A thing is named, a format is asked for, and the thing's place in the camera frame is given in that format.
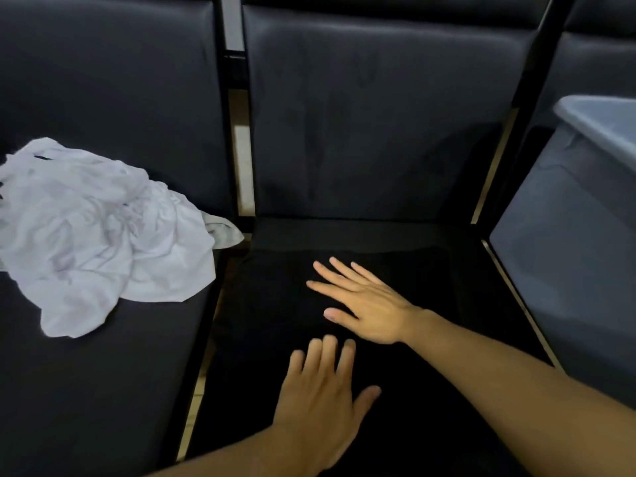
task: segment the cloth fold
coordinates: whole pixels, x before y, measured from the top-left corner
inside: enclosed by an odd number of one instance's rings
[[[0,267],[49,337],[100,326],[119,297],[184,301],[216,277],[213,248],[243,240],[145,170],[50,138],[0,166]]]

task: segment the bare skin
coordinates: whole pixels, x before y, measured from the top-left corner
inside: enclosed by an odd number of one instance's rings
[[[530,473],[636,476],[636,412],[511,346],[410,304],[374,274],[335,258],[315,262],[329,284],[307,286],[345,304],[325,318],[378,344],[408,344],[455,385]]]
[[[352,400],[355,342],[345,342],[334,370],[337,346],[336,337],[327,335],[309,343],[306,357],[292,353],[266,430],[153,477],[314,477],[331,468],[380,396],[379,387],[368,387]]]

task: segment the person's right hand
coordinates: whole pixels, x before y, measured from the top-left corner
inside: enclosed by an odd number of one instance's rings
[[[331,257],[329,262],[340,274],[330,271],[318,261],[314,262],[314,269],[331,284],[307,281],[307,286],[345,304],[356,317],[336,308],[327,308],[325,318],[365,340],[378,344],[404,341],[404,333],[408,331],[412,318],[425,316],[426,313],[435,314],[410,304],[359,264],[351,263],[349,268],[335,257]]]

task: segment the person's left hand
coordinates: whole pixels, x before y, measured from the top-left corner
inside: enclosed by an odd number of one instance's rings
[[[273,427],[285,427],[304,443],[308,475],[338,462],[380,396],[379,387],[368,387],[352,401],[355,342],[345,342],[334,370],[337,346],[336,337],[327,335],[309,343],[306,358],[294,351],[276,406]]]

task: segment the crumpled white fabric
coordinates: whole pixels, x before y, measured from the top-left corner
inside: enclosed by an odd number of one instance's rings
[[[120,297],[186,300],[214,280],[212,249],[243,239],[145,170],[50,138],[7,156],[0,181],[0,260],[49,337],[91,332]]]

